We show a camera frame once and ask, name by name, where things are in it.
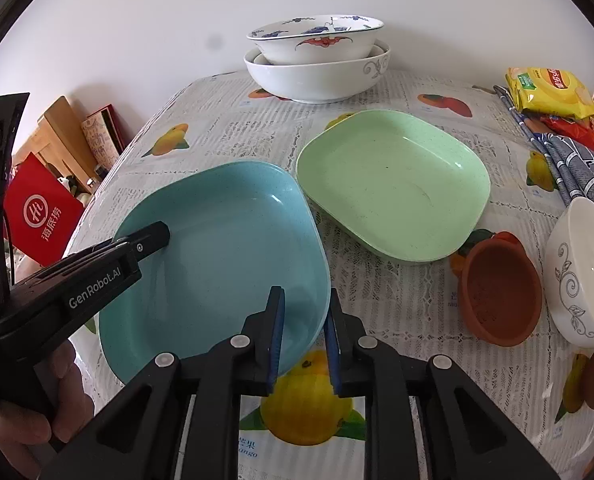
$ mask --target blue plastic plate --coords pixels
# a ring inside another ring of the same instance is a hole
[[[330,273],[299,185],[265,162],[233,162],[157,190],[115,238],[162,220],[169,245],[140,263],[142,278],[100,313],[106,360],[124,383],[160,352],[200,354],[238,334],[285,290],[279,373],[315,342]]]

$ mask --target yellow snack bag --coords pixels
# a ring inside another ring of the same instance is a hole
[[[572,72],[552,68],[509,68],[506,81],[519,111],[585,119],[594,115],[588,89]]]

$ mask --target stacked bowls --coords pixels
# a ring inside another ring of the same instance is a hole
[[[306,104],[348,99],[374,86],[390,59],[376,39],[383,22],[333,14],[293,18],[253,30],[244,61],[267,92]]]

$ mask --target red paper bag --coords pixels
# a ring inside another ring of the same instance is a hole
[[[61,259],[84,212],[32,153],[8,185],[4,209],[12,244],[43,266]]]

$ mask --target haidilao logo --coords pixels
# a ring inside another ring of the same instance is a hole
[[[24,204],[24,220],[31,227],[41,227],[48,218],[48,204],[41,195],[31,195]]]

